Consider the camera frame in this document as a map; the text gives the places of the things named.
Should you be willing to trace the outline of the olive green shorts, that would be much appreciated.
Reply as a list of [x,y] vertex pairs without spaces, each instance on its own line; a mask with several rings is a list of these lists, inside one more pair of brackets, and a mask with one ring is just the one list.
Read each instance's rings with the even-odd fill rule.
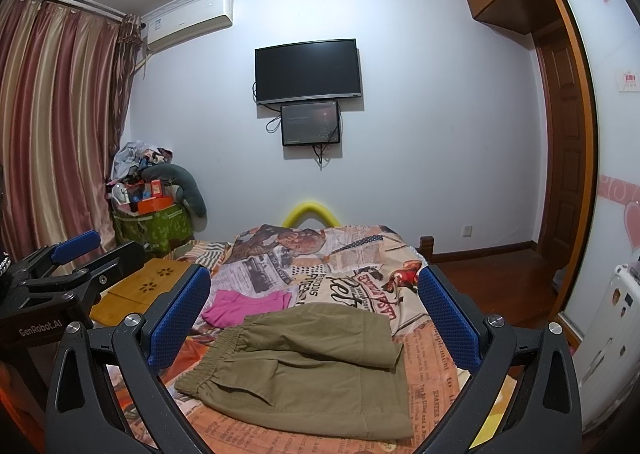
[[390,320],[342,304],[248,316],[223,330],[175,387],[265,428],[370,441],[413,435]]

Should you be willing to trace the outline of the green storage basket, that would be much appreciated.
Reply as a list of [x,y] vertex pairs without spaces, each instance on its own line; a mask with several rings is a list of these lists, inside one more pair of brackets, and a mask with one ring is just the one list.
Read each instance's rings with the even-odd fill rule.
[[190,214],[182,205],[172,205],[144,216],[115,211],[113,223],[119,245],[136,242],[146,258],[162,258],[193,238]]

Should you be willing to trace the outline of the white mini fridge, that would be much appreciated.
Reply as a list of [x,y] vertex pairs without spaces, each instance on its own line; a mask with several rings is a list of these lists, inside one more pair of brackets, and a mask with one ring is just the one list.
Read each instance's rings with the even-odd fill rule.
[[605,422],[639,378],[639,300],[639,263],[616,266],[573,356],[585,432]]

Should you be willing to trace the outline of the orange box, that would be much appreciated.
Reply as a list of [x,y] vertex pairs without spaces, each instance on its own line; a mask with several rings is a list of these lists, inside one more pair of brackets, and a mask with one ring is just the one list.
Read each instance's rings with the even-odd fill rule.
[[137,215],[144,216],[145,214],[152,214],[153,212],[169,208],[173,204],[174,199],[170,195],[149,197],[137,203]]

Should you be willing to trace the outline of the pile of clothes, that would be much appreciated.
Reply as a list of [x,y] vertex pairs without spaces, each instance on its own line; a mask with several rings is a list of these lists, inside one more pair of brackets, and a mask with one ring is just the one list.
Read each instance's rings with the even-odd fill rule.
[[144,188],[141,171],[153,165],[170,164],[174,153],[168,148],[151,145],[141,140],[126,143],[116,154],[112,163],[107,193],[112,197],[139,191]]

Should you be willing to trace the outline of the grey plush toy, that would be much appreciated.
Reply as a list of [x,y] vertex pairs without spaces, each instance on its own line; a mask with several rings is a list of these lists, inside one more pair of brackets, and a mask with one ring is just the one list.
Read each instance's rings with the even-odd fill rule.
[[180,191],[178,201],[184,203],[195,217],[205,218],[207,214],[204,198],[192,174],[181,166],[162,162],[143,168],[139,176],[145,182],[161,180]]

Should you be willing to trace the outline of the pink folded garment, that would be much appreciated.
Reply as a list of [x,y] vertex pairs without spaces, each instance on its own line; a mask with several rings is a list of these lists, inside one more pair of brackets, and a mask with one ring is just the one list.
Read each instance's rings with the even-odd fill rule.
[[244,318],[286,309],[292,295],[286,290],[278,290],[262,297],[249,297],[233,290],[218,290],[212,305],[202,312],[202,319],[218,328],[238,326]]

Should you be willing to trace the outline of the striped red beige curtain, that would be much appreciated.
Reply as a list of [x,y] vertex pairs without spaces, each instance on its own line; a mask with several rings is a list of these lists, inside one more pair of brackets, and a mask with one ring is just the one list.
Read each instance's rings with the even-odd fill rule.
[[1,3],[1,238],[15,259],[95,230],[127,115],[141,21],[50,0]]

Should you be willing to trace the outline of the newspaper print bed blanket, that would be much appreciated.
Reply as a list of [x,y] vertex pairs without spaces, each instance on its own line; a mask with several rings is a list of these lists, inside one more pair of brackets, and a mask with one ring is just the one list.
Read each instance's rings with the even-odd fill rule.
[[425,260],[385,226],[191,240],[107,289],[93,321],[149,309],[191,264],[209,294],[160,378],[214,452],[412,453],[469,380],[419,299]]

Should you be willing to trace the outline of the yellow foam bed guard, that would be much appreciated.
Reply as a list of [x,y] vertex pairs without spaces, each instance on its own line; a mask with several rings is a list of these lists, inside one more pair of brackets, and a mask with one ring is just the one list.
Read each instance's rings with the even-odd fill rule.
[[303,202],[296,205],[288,213],[282,222],[282,226],[284,228],[294,228],[299,221],[306,219],[308,216],[316,218],[326,228],[336,228],[341,225],[341,222],[326,206],[317,202]]

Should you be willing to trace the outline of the white air conditioner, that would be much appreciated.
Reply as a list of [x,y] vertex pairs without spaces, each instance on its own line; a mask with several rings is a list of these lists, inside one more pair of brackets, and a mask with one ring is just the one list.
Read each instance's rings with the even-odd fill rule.
[[233,0],[196,0],[146,23],[146,46],[157,53],[233,24]]

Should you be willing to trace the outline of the wooden wardrobe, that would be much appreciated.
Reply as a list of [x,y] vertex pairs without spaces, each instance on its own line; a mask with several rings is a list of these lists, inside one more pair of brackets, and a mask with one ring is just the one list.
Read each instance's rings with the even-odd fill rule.
[[597,180],[596,108],[586,51],[567,0],[466,0],[474,21],[521,40],[540,146],[536,251],[561,275],[553,315],[570,299],[584,256]]

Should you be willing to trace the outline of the wooden bed post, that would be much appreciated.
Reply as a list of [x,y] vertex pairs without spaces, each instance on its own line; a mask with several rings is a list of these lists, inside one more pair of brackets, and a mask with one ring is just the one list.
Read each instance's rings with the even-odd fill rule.
[[421,236],[418,252],[426,261],[431,261],[434,255],[435,239],[432,236]]

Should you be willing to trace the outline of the small black wall monitor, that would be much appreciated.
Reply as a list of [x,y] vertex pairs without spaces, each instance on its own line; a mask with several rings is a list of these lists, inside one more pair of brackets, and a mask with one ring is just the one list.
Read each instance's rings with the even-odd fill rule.
[[335,101],[286,104],[281,107],[283,146],[337,144],[341,112]]

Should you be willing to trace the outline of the wall mounted black television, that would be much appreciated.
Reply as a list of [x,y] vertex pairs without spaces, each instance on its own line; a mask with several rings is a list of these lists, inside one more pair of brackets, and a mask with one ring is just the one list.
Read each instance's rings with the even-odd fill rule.
[[258,104],[362,96],[355,39],[259,48],[255,50],[254,63]]

